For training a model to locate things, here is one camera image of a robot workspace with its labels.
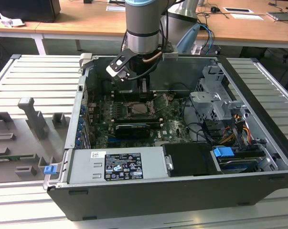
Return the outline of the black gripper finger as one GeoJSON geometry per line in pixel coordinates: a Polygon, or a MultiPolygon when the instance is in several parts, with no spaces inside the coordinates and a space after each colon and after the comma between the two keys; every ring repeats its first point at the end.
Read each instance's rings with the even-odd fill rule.
{"type": "Polygon", "coordinates": [[[138,89],[140,98],[149,98],[149,77],[142,77],[138,79],[138,89]]]}

